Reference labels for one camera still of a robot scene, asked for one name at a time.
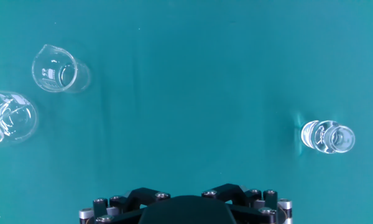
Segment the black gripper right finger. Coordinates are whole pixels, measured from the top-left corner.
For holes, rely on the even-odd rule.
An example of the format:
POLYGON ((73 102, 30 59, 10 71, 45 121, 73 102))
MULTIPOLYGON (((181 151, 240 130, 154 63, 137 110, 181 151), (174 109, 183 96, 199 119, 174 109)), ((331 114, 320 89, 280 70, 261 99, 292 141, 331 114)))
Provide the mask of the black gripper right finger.
POLYGON ((224 202, 236 223, 292 224, 292 201, 280 198, 273 189, 261 191, 223 184, 202 191, 201 196, 224 202))

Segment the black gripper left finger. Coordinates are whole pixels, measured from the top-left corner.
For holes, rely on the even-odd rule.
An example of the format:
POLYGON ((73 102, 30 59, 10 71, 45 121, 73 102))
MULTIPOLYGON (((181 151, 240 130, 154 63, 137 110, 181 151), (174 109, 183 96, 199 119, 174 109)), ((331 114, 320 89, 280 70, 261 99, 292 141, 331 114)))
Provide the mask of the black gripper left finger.
POLYGON ((124 195, 114 195, 110 198, 96 198, 92 207, 79 211, 79 224, 120 223, 129 213, 142 212, 153 203, 170 199, 166 192, 148 188, 134 189, 124 195))

